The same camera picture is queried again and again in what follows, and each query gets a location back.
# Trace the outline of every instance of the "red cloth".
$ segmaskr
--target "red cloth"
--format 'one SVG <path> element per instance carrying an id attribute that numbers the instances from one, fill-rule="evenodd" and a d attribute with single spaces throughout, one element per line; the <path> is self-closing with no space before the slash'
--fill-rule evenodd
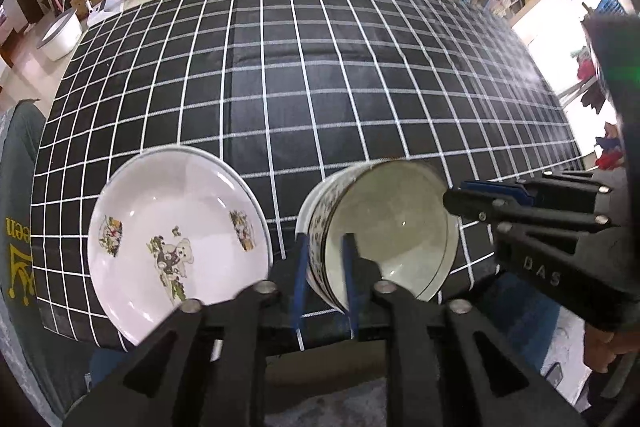
<path id="1" fill-rule="evenodd" d="M 602 169 L 603 171 L 608 171 L 610 169 L 618 166 L 618 161 L 622 158 L 623 153 L 620 149 L 602 153 L 600 158 L 596 160 L 596 166 L 598 169 Z"/>
<path id="2" fill-rule="evenodd" d="M 590 58 L 584 60 L 580 67 L 578 67 L 578 80 L 585 81 L 589 80 L 593 75 L 596 74 L 596 68 L 593 65 L 593 61 Z"/>

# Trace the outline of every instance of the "metal bolt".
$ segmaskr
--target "metal bolt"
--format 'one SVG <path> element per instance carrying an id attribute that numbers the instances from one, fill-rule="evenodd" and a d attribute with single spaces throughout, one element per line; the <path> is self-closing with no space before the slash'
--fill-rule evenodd
<path id="1" fill-rule="evenodd" d="M 393 293 L 398 287 L 391 281 L 381 279 L 373 285 L 373 288 L 378 293 Z"/>
<path id="2" fill-rule="evenodd" d="M 511 230 L 511 227 L 512 227 L 512 226 L 513 226 L 513 225 L 512 225 L 511 223 L 505 223 L 505 222 L 503 222 L 503 223 L 498 223 L 498 226 L 497 226 L 497 227 L 495 227 L 495 229 L 496 229 L 498 232 L 508 233 L 508 232 Z"/>
<path id="3" fill-rule="evenodd" d="M 180 305 L 180 311 L 184 313 L 198 313 L 202 309 L 202 303 L 197 299 L 187 299 Z"/>
<path id="4" fill-rule="evenodd" d="M 465 299 L 454 299 L 449 303 L 449 309 L 458 315 L 464 315 L 465 313 L 468 313 L 469 311 L 471 311 L 471 308 L 473 308 L 473 306 L 469 301 L 466 301 Z"/>
<path id="5" fill-rule="evenodd" d="M 276 283 L 270 280 L 258 281 L 254 284 L 254 290 L 256 290 L 258 293 L 261 293 L 262 295 L 268 295 L 269 293 L 273 293 L 277 289 L 278 287 L 276 286 Z"/>

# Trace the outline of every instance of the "black tablecloth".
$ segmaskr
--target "black tablecloth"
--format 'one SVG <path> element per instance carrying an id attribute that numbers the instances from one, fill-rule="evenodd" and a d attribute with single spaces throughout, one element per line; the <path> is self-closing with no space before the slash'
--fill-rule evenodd
<path id="1" fill-rule="evenodd" d="M 423 160 L 449 185 L 579 168 L 558 100 L 506 23 L 451 0 L 156 0 L 92 28 L 47 121 L 33 185 L 45 327 L 126 343 L 92 287 L 86 234 L 100 190 L 138 152 L 190 144 L 228 162 L 269 222 L 275 262 L 322 180 L 366 158 Z M 446 299 L 496 272 L 463 223 Z M 308 293 L 301 345 L 348 335 Z"/>

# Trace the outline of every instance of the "table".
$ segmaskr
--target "table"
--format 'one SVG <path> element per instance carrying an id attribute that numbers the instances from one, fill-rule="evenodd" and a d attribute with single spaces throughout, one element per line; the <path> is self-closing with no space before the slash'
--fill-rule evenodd
<path id="1" fill-rule="evenodd" d="M 47 121 L 33 184 L 43 324 L 128 346 L 100 307 L 86 234 L 100 190 L 142 150 L 189 144 L 228 162 L 268 219 L 276 263 L 310 190 L 366 158 L 421 160 L 449 185 L 582 168 L 566 118 L 501 19 L 452 0 L 156 0 L 92 28 Z M 438 301 L 496 273 L 461 222 Z M 308 292 L 300 346 L 348 336 Z"/>

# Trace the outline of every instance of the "person's hand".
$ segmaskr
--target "person's hand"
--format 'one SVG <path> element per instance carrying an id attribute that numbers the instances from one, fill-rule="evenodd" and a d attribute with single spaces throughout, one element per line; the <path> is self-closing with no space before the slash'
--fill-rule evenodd
<path id="1" fill-rule="evenodd" d="M 616 356 L 640 351 L 640 331 L 608 333 L 584 325 L 584 365 L 597 373 L 606 373 Z"/>

